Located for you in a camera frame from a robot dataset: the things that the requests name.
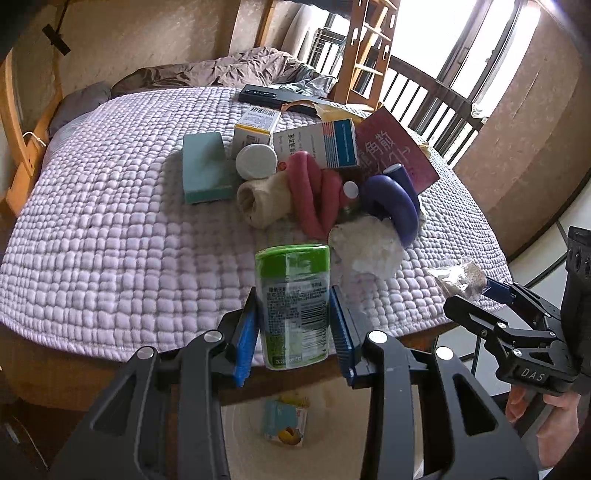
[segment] white bottle cap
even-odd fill
[[[349,180],[343,183],[343,192],[348,199],[353,200],[359,196],[359,187],[354,181]]]
[[[269,145],[247,145],[236,156],[236,171],[244,180],[265,179],[276,169],[277,154]]]

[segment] green plastic container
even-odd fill
[[[324,360],[329,354],[330,248],[271,247],[257,253],[255,261],[267,367],[286,370]]]

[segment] wooden bunk ladder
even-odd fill
[[[375,3],[371,19],[366,18],[368,5]],[[335,102],[362,104],[365,109],[377,110],[382,92],[384,77],[388,70],[394,39],[394,28],[398,17],[400,0],[354,0],[351,21],[343,63],[339,72],[339,82],[335,87]],[[374,68],[365,65],[369,51],[379,39],[378,61]],[[369,98],[353,90],[361,71],[373,75]]]

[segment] human hand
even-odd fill
[[[528,406],[525,400],[526,393],[525,387],[511,386],[505,409],[505,415],[511,423],[515,423],[525,413]],[[555,408],[537,433],[538,451],[543,467],[556,465],[579,434],[577,406],[580,399],[581,395],[575,392],[567,392],[560,397],[544,395],[544,402]]]

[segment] gray pillow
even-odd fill
[[[97,82],[66,95],[49,124],[49,138],[53,137],[65,124],[84,113],[93,111],[110,98],[111,87],[106,82]]]

